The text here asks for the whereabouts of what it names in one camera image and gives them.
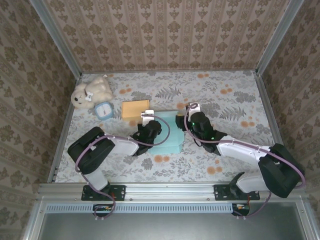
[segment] brown wallpaper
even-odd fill
[[[75,78],[28,0],[0,0],[0,239],[21,237]]]
[[[84,72],[253,69],[288,0],[45,0]]]
[[[305,167],[309,199],[319,220],[319,0],[304,1],[262,78],[283,141]]]

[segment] alarm clock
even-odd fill
[[[102,102],[96,105],[94,110],[99,120],[107,120],[114,116],[114,110],[108,102]]]

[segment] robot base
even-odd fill
[[[233,201],[233,200],[248,200],[248,196],[250,197],[250,200],[260,200],[259,193],[256,193],[254,191],[249,193],[238,193],[237,196],[235,196],[230,189],[229,184],[217,184],[213,186],[214,189],[214,199],[216,201]]]
[[[124,201],[126,196],[125,185],[108,185],[104,189],[100,190],[103,193],[109,194],[115,201]],[[82,201],[110,201],[111,200],[95,191],[89,185],[85,185],[81,195]]]

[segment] white teddy bear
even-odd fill
[[[89,84],[81,83],[71,95],[71,103],[79,109],[90,109],[95,104],[110,101],[114,95],[109,87],[107,75],[99,76]]]

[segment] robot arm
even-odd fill
[[[254,191],[271,191],[281,198],[286,198],[300,181],[301,178],[295,170],[276,158],[269,156],[266,151],[286,159],[304,174],[301,166],[281,144],[276,143],[274,146],[261,146],[258,150],[254,150],[249,146],[257,147],[256,145],[236,140],[224,132],[214,130],[210,120],[201,112],[199,104],[196,108],[190,109],[187,119],[187,126],[196,138],[205,141],[227,141],[220,143],[198,143],[194,140],[198,146],[202,146],[209,153],[237,158],[257,166],[259,171],[254,173],[241,172],[231,181],[230,191],[234,195]],[[185,131],[186,128],[183,120],[183,116],[176,117],[177,126]]]
[[[81,158],[78,168],[90,184],[97,190],[103,191],[110,186],[107,178],[100,169],[101,163],[109,154],[124,154],[128,156],[139,156],[144,154],[153,145],[154,140],[161,133],[161,124],[153,117],[143,117],[143,123],[138,124],[138,131],[129,137],[111,136],[104,133],[100,127],[94,127],[74,142],[68,148],[68,154],[76,163],[80,154],[95,140],[106,136],[105,139],[94,144]]]

